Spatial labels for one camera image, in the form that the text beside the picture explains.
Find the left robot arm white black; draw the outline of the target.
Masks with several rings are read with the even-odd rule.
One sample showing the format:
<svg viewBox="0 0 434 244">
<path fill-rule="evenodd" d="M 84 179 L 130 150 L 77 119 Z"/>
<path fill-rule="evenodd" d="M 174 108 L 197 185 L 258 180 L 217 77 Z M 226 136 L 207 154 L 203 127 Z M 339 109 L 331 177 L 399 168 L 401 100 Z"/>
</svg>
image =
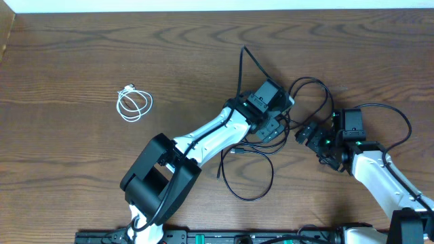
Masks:
<svg viewBox="0 0 434 244">
<path fill-rule="evenodd" d="M 223 149 L 256 134 L 263 142 L 283 132 L 277 117 L 294 105 L 289 93 L 272 79 L 255 92 L 237 93 L 220 114 L 199 129 L 173 139 L 152 138 L 120 182 L 130 205 L 128 243 L 158 243 L 163 224 L 182 205 L 202 166 Z"/>
</svg>

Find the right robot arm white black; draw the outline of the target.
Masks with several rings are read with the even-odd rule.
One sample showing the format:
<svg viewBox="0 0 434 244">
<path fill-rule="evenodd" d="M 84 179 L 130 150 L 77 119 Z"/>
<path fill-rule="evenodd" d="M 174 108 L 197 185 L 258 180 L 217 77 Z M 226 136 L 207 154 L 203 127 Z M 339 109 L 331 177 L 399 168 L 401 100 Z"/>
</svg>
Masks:
<svg viewBox="0 0 434 244">
<path fill-rule="evenodd" d="M 348 172 L 361 182 L 390 219 L 388 233 L 369 224 L 349 224 L 331 243 L 424 243 L 433 240 L 433 200 L 424 196 L 395 166 L 381 143 L 368 141 L 360 107 L 335 110 L 332 126 L 305 125 L 296 141 L 310 148 L 319 162 Z"/>
</svg>

